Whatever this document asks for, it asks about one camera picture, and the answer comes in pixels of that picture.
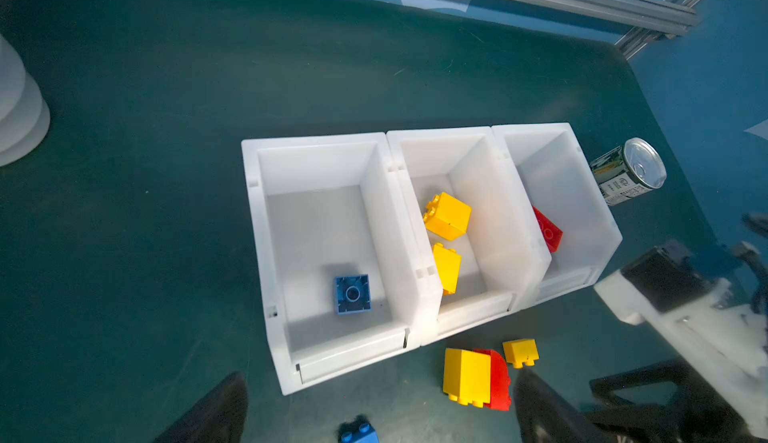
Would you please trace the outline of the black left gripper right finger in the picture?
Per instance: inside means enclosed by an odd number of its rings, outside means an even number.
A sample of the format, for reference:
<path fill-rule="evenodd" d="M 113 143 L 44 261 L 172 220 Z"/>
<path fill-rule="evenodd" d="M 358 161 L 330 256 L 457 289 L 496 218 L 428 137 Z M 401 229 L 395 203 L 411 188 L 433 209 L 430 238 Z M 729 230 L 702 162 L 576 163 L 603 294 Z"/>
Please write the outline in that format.
<path fill-rule="evenodd" d="M 514 405 L 522 442 L 611 442 L 531 368 L 517 376 Z"/>

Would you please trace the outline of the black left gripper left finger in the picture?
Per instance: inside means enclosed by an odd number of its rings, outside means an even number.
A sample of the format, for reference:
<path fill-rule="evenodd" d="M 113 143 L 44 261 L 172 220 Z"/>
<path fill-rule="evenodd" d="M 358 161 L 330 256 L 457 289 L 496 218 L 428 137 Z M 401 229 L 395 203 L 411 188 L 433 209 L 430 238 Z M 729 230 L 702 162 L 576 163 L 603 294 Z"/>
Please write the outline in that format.
<path fill-rule="evenodd" d="M 248 406 L 244 374 L 232 372 L 154 442 L 240 442 Z"/>

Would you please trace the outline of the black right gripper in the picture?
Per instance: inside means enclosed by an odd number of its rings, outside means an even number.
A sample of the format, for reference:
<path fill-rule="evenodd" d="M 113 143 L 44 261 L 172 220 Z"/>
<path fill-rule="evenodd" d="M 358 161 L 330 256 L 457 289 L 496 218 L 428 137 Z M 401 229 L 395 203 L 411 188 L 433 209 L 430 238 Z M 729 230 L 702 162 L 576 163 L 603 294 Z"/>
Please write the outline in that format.
<path fill-rule="evenodd" d="M 703 296 L 707 285 L 655 247 L 615 273 L 641 299 L 661 313 Z M 636 403 L 619 390 L 671 383 L 675 391 L 664 404 Z M 618 442 L 718 442 L 729 423 L 729 409 L 704 378 L 682 357 L 594 379 L 593 396 L 602 407 L 590 421 Z"/>

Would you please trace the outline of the yellow large lego brick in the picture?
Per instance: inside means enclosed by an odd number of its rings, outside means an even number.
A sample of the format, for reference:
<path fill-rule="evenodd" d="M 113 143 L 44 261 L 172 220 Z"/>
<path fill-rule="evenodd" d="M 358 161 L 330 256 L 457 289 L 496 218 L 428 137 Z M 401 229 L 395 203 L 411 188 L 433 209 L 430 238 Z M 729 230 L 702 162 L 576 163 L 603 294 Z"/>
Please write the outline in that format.
<path fill-rule="evenodd" d="M 491 357 L 448 348 L 445 351 L 443 392 L 462 406 L 483 408 L 491 399 Z"/>

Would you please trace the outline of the blue small lego brick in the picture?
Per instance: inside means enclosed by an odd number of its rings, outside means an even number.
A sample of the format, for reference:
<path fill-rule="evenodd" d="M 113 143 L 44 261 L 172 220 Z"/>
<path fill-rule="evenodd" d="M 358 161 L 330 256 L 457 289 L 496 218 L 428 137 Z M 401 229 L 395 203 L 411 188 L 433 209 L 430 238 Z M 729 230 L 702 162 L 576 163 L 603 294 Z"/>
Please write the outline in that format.
<path fill-rule="evenodd" d="M 365 313 L 372 310 L 367 274 L 336 277 L 334 289 L 337 315 Z"/>

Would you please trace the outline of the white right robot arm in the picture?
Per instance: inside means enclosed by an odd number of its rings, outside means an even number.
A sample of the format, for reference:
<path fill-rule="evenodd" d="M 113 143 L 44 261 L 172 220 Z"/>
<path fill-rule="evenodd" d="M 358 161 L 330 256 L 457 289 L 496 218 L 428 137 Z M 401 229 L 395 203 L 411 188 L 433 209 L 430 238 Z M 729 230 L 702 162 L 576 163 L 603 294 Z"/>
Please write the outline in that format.
<path fill-rule="evenodd" d="M 754 246 L 694 255 L 671 241 L 594 289 L 678 354 L 591 381 L 595 424 L 648 442 L 766 440 L 767 267 Z"/>

